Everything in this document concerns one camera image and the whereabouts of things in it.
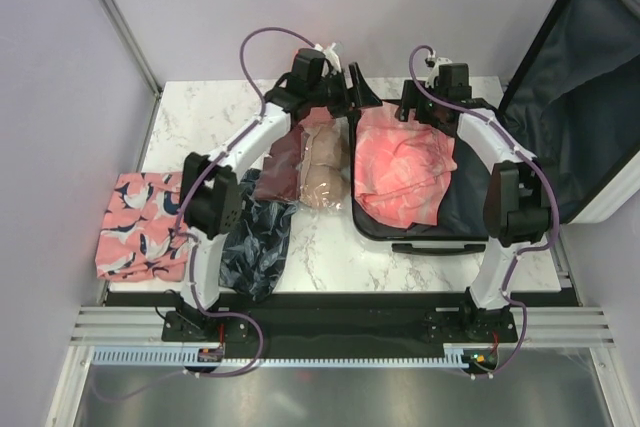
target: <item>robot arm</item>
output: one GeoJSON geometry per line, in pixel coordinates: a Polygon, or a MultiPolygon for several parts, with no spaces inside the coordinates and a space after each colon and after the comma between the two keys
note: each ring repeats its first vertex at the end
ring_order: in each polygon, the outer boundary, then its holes
{"type": "MultiPolygon", "coordinates": [[[[189,232],[200,242],[198,255],[192,259],[192,280],[204,308],[211,307],[219,297],[222,248],[226,235],[242,210],[238,179],[251,164],[273,142],[284,136],[293,122],[308,115],[313,107],[327,106],[334,117],[341,117],[365,106],[382,104],[367,86],[357,64],[349,66],[353,86],[347,88],[344,72],[338,70],[337,56],[332,56],[316,49],[301,49],[294,59],[292,71],[265,95],[264,116],[256,116],[247,124],[247,127],[255,124],[250,133],[246,134],[245,128],[208,156],[192,153],[185,160],[181,195],[192,188],[196,190],[186,207],[184,219],[189,232]],[[194,187],[210,159],[219,156],[222,160],[206,179],[213,181],[213,186],[194,187]]],[[[437,59],[431,66],[429,89],[436,95],[462,102],[467,108],[475,107],[476,112],[497,123],[495,113],[486,102],[470,99],[471,87],[465,64],[437,59]]],[[[480,273],[468,290],[468,296],[472,317],[477,317],[478,313],[498,312],[507,305],[502,282],[514,255],[522,247],[540,241],[550,228],[549,201],[536,182],[536,176],[527,170],[513,148],[479,116],[457,114],[435,105],[415,89],[412,81],[407,81],[396,113],[398,120],[407,121],[411,109],[415,109],[415,119],[419,122],[431,124],[467,142],[491,172],[484,206],[485,224],[491,239],[480,273]]],[[[513,145],[518,145],[515,140],[510,140],[513,145]]],[[[529,159],[535,158],[522,147],[520,151],[529,159]]],[[[190,283],[183,288],[182,297],[189,305],[196,305],[190,283]]]]}
{"type": "Polygon", "coordinates": [[[349,65],[353,86],[347,88],[340,68],[335,44],[320,50],[300,49],[291,72],[283,75],[265,95],[262,115],[256,115],[227,141],[208,155],[191,153],[183,168],[180,203],[194,190],[185,208],[184,221],[199,249],[193,262],[193,276],[182,288],[186,303],[197,308],[192,283],[202,307],[208,309],[220,296],[218,278],[222,249],[242,211],[239,179],[247,169],[269,150],[271,144],[289,132],[291,125],[309,114],[313,107],[327,107],[334,117],[347,115],[363,106],[382,105],[382,101],[367,86],[358,64],[349,65]],[[203,185],[194,185],[213,159],[220,159],[203,185]]]}

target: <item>stainless steel panel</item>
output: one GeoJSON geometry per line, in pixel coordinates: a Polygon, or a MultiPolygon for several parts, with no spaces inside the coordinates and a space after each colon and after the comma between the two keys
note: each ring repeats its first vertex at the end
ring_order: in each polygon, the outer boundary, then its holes
{"type": "MultiPolygon", "coordinates": [[[[167,372],[93,367],[105,395],[167,372]]],[[[394,369],[259,369],[224,379],[177,377],[128,401],[85,392],[77,426],[611,426],[587,352],[524,351],[494,380],[394,369]]]]}

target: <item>black suitcase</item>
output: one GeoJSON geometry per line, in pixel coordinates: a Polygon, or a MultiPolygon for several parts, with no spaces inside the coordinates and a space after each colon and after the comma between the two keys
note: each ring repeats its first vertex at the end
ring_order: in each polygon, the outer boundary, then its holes
{"type": "MultiPolygon", "coordinates": [[[[609,217],[640,189],[640,0],[557,0],[498,110],[517,141],[555,161],[562,223],[609,217]]],[[[357,122],[349,119],[352,192],[357,122]]],[[[489,172],[460,139],[453,157],[437,226],[380,224],[354,197],[358,232],[399,253],[483,251],[489,172]]]]}

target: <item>pink patterned fabric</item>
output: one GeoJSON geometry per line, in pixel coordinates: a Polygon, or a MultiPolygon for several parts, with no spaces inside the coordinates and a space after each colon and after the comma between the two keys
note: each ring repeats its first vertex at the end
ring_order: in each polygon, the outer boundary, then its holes
{"type": "Polygon", "coordinates": [[[189,249],[186,239],[174,232],[181,181],[180,173],[118,177],[100,231],[98,277],[182,280],[189,249]]]}
{"type": "Polygon", "coordinates": [[[399,122],[397,106],[363,111],[356,133],[355,198],[378,222],[436,225],[449,188],[454,140],[430,125],[399,122]]]}

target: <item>white marble surface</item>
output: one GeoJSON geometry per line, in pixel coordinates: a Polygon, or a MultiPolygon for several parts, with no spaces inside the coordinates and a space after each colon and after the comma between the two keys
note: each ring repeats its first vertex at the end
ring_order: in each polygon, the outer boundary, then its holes
{"type": "MultiPolygon", "coordinates": [[[[368,79],[383,98],[399,98],[404,79],[368,79]]],[[[471,79],[474,96],[498,105],[497,77],[471,79]]],[[[267,89],[272,81],[258,85],[267,89]]],[[[259,108],[244,81],[168,82],[155,122],[143,171],[180,171],[189,152],[208,152],[233,135],[259,108]]],[[[293,217],[289,254],[277,292],[462,291],[475,278],[483,254],[423,257],[394,254],[363,239],[348,209],[293,217]]],[[[513,290],[560,289],[549,252],[528,254],[520,262],[513,290]]],[[[175,283],[159,280],[112,283],[116,291],[163,291],[175,283]]]]}

